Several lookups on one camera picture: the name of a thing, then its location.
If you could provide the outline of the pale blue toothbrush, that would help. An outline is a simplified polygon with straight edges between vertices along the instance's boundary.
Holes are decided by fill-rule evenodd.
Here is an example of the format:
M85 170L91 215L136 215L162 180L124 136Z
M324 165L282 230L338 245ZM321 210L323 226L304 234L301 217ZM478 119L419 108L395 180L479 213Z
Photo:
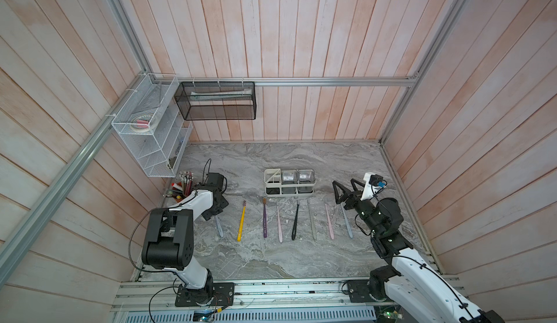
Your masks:
M223 232L223 229L222 229L222 226L221 226L221 223L220 223L220 219L218 218L218 216L215 216L215 220L216 220L216 227L217 227L217 230L218 230L219 237L223 238L224 237L224 232Z

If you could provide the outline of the yellow toothbrush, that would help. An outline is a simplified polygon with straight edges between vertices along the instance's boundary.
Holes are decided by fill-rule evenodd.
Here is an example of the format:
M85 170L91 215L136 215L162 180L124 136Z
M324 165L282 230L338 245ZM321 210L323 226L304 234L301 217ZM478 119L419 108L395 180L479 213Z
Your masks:
M241 214L241 218L240 218L240 221L239 221L239 229L238 229L238 233L237 233L237 237L236 237L236 241L238 243L241 242L241 240L242 240L243 229L244 229L244 224L245 224L246 208L247 208L247 201L243 200L242 214Z

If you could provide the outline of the light blue toothbrush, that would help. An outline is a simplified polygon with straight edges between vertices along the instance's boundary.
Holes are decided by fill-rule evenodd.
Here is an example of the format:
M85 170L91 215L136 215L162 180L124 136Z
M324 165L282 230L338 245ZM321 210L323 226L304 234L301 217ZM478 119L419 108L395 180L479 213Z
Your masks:
M348 218L348 215L346 214L346 211L344 209L344 207L340 206L340 210L342 211L342 215L345 221L345 226L347 228L347 232L348 232L348 236L350 239L353 239L353 232L352 232L352 227Z

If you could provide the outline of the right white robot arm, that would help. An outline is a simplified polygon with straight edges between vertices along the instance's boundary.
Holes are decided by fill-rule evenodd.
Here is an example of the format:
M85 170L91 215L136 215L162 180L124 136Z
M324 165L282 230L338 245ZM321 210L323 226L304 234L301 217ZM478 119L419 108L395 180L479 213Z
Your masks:
M387 182L368 172L352 187L334 181L335 202L355 210L369 228L371 244L386 264L374 269L366 284L374 301L394 301L418 322L501 322L495 311L484 311L439 275L400 232L403 215L398 200L379 198Z

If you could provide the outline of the purple toothbrush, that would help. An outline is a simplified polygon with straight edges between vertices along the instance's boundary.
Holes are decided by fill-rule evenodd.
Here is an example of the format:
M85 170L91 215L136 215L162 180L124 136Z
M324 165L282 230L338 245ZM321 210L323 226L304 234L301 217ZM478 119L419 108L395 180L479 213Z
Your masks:
M268 237L266 198L263 198L263 237L264 238Z

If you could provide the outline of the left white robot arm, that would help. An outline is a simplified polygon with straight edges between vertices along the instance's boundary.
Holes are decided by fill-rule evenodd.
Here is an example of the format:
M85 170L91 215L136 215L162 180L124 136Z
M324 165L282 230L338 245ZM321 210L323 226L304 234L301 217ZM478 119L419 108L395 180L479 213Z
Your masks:
M149 214L142 249L142 262L160 272L170 272L181 280L181 290L201 300L213 297L213 275L194 257L194 221L208 221L223 212L228 181L210 172L182 201Z

